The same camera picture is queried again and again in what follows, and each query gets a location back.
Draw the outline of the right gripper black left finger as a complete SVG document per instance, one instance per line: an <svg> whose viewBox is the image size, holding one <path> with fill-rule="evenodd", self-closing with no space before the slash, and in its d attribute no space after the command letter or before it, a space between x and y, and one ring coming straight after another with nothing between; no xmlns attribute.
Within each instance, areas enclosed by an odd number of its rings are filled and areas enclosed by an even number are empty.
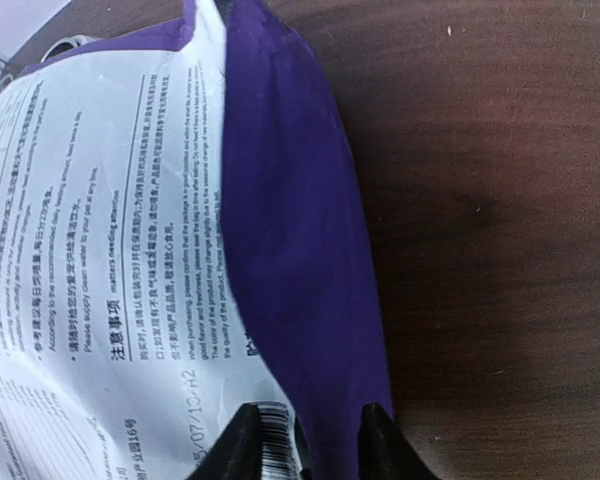
<svg viewBox="0 0 600 480"><path fill-rule="evenodd" d="M243 404L188 480L260 480L263 423L258 406Z"/></svg>

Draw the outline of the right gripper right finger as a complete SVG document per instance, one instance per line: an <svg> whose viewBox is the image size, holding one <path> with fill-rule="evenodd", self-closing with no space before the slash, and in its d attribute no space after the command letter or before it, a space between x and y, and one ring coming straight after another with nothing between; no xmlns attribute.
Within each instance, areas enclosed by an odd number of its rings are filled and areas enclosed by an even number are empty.
<svg viewBox="0 0 600 480"><path fill-rule="evenodd" d="M361 415L361 478L374 480L439 480L378 403Z"/></svg>

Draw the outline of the purple puppy food bag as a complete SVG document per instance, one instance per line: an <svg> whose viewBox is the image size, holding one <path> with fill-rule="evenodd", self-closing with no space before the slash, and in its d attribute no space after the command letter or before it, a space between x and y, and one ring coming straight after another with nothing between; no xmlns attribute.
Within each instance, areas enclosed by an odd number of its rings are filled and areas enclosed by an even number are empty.
<svg viewBox="0 0 600 480"><path fill-rule="evenodd" d="M245 403L265 478L357 478L383 328L315 53L188 1L0 94L0 479L184 479Z"/></svg>

